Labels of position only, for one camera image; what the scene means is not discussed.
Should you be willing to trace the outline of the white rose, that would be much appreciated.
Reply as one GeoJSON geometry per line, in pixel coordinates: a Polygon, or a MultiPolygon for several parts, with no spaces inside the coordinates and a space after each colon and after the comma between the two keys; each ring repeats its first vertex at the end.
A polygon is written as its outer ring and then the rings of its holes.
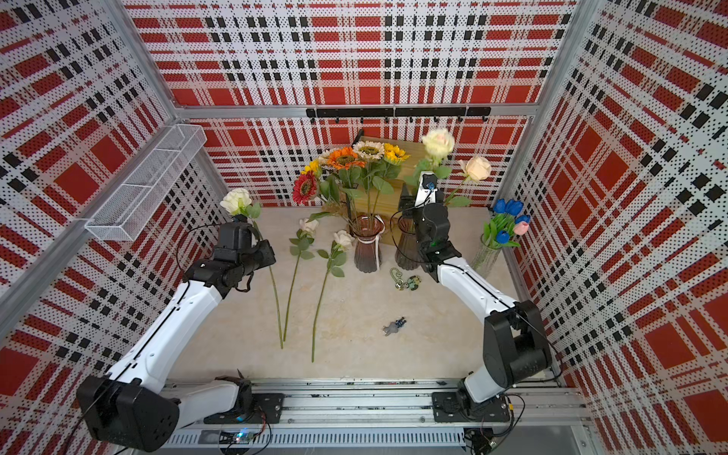
{"type": "Polygon", "coordinates": [[[452,172],[451,168],[443,164],[455,147],[455,138],[447,129],[430,130],[421,138],[421,142],[426,156],[418,161],[413,174],[404,178],[405,183],[413,189],[418,188],[422,172],[433,172],[438,179],[446,179],[452,172]]]}
{"type": "MultiPolygon", "coordinates": [[[[225,209],[230,216],[244,216],[256,231],[258,231],[260,238],[265,240],[263,231],[261,231],[257,219],[262,213],[262,205],[254,202],[248,190],[239,188],[229,191],[220,202],[220,206],[225,209]]],[[[276,320],[278,326],[279,345],[281,349],[284,349],[284,330],[282,329],[282,312],[280,306],[280,298],[277,289],[277,283],[275,280],[274,270],[269,267],[269,275],[271,280],[271,288],[275,299],[276,305],[276,320]]]]}

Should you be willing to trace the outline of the pink tulip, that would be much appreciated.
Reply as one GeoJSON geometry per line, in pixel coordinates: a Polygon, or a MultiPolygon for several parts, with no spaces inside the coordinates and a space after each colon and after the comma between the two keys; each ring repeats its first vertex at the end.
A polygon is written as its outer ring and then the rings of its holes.
{"type": "Polygon", "coordinates": [[[529,229],[530,225],[525,221],[515,223],[513,229],[511,229],[509,244],[511,246],[518,246],[517,238],[525,235],[529,229]]]}

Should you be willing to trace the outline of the beige daisy flower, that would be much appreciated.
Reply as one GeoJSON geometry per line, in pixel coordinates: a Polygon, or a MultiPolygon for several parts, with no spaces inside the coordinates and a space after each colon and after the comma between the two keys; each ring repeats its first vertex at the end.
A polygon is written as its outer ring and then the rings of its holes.
{"type": "Polygon", "coordinates": [[[364,164],[355,182],[358,183],[358,189],[366,193],[367,215],[373,222],[379,195],[391,187],[386,180],[388,163],[384,161],[385,147],[380,142],[359,141],[354,145],[354,152],[364,164]]]}

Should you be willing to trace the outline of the pale rose pile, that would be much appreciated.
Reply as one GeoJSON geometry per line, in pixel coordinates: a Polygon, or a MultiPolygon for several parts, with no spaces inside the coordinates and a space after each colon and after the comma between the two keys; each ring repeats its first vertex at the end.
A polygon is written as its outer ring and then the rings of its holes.
{"type": "Polygon", "coordinates": [[[318,254],[323,259],[326,259],[326,271],[322,280],[322,288],[320,288],[320,295],[318,295],[318,301],[315,310],[315,316],[312,325],[312,339],[311,339],[311,352],[310,360],[312,363],[316,361],[316,346],[317,346],[317,335],[318,325],[320,318],[320,311],[322,310],[323,298],[325,295],[326,286],[330,277],[344,278],[345,272],[343,266],[347,262],[347,251],[354,246],[354,237],[350,235],[348,231],[336,231],[333,234],[333,241],[328,251],[323,249],[318,251],[318,254]]]}

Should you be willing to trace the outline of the orange flower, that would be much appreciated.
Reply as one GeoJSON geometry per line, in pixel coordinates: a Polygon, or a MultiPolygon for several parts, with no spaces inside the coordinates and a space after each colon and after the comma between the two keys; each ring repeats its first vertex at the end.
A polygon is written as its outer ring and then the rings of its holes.
{"type": "Polygon", "coordinates": [[[330,178],[330,195],[336,193],[341,204],[345,206],[347,217],[356,219],[356,192],[364,174],[366,162],[352,147],[344,147],[329,151],[322,158],[322,166],[328,170],[330,178]]]}

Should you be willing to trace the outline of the yellow flower back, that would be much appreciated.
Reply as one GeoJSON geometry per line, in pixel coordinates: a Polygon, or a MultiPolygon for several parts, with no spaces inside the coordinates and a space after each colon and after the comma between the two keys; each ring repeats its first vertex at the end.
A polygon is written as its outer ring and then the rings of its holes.
{"type": "Polygon", "coordinates": [[[320,161],[318,159],[312,160],[305,168],[301,171],[303,176],[310,174],[314,178],[320,178],[322,176],[322,167],[320,167],[320,161]]]}

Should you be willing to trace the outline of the cream rose flower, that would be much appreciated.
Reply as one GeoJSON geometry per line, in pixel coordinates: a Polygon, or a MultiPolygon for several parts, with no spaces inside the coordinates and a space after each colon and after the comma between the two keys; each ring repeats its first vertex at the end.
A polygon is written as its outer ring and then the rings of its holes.
{"type": "Polygon", "coordinates": [[[491,176],[492,166],[490,162],[480,155],[476,155],[468,159],[468,161],[459,161],[461,168],[461,176],[463,180],[460,184],[446,197],[445,205],[452,208],[469,207],[472,203],[471,199],[462,195],[462,191],[466,185],[470,183],[480,183],[491,176]]]}

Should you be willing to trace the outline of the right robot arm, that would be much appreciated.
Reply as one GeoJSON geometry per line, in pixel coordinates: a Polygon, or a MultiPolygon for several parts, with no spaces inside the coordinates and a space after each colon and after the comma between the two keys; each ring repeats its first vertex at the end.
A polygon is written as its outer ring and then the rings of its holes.
{"type": "Polygon", "coordinates": [[[413,220],[418,261],[483,324],[483,365],[459,387],[459,398],[474,408],[552,366],[552,347],[532,301],[500,292],[468,264],[449,240],[449,211],[432,197],[403,196],[401,212],[413,220]]]}

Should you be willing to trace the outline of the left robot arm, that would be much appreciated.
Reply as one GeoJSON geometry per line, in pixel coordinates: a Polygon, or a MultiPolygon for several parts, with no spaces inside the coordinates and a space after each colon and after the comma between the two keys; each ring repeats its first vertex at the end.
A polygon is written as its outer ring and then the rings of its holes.
{"type": "Polygon", "coordinates": [[[97,441],[145,452],[160,449],[175,430],[217,413],[254,412],[250,384],[222,377],[187,394],[162,391],[172,367],[208,315],[232,290],[246,293],[254,273],[275,253],[244,215],[219,228],[212,256],[194,262],[167,306],[140,340],[102,377],[76,392],[81,422],[97,441]]]}

